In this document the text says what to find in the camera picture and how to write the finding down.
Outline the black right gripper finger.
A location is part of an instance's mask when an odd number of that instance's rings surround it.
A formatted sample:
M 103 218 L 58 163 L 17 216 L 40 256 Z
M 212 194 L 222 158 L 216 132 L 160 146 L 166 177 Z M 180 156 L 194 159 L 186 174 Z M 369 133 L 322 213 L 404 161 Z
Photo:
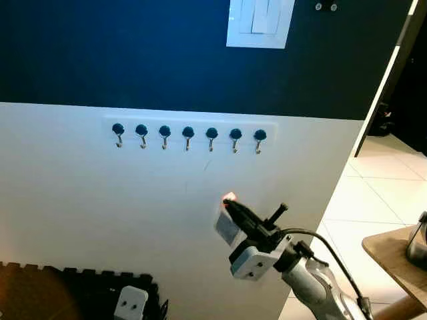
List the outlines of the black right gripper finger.
M 241 202 L 227 199 L 227 213 L 241 231 L 268 231 L 264 221 Z
M 226 202 L 224 208 L 248 237 L 264 237 L 263 221 L 249 207 L 240 202 Z

